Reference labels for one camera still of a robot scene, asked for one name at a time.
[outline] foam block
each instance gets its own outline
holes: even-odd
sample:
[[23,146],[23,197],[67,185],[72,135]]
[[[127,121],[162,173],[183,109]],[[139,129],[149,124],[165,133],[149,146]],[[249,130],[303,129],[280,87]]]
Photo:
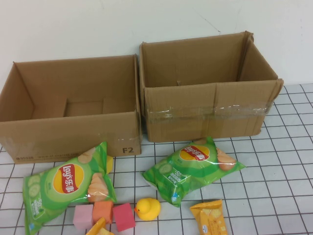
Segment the foam block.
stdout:
[[114,207],[113,215],[119,232],[135,227],[134,214],[129,203]]
[[92,209],[93,204],[77,205],[75,207],[73,224],[76,229],[89,230],[93,226]]
[[113,216],[112,208],[112,201],[95,202],[92,211],[93,223],[96,223],[99,219],[104,218],[106,223],[111,224]]

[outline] yellow snack package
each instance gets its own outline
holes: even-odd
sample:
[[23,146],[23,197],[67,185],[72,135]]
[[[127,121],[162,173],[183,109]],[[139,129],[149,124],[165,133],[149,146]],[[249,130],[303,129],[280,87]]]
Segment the yellow snack package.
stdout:
[[196,204],[190,208],[200,235],[227,235],[222,211],[222,200]]

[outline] green chip bag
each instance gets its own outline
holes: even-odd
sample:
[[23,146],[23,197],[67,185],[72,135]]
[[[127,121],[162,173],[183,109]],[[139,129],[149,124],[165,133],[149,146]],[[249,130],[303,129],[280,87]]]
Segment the green chip bag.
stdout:
[[186,194],[244,167],[208,137],[174,152],[142,175],[164,200],[179,207]]
[[72,202],[116,202],[106,169],[107,143],[103,142],[60,166],[26,177],[23,184],[26,235],[34,235]]

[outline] pink cube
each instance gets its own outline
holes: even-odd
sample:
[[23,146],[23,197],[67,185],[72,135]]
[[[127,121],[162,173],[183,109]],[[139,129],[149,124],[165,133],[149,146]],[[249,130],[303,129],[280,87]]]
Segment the pink cube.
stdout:
[[73,224],[76,229],[91,229],[93,204],[75,206]]
[[129,203],[114,207],[113,215],[119,232],[135,227],[134,213]]

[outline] cardboard box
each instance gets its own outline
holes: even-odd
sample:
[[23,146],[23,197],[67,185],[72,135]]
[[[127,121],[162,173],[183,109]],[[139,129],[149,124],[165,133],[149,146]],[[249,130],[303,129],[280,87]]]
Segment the cardboard box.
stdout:
[[15,163],[66,161],[108,142],[140,154],[135,55],[14,63],[0,95],[0,143]]
[[257,135],[282,86],[249,32],[140,47],[149,141]]

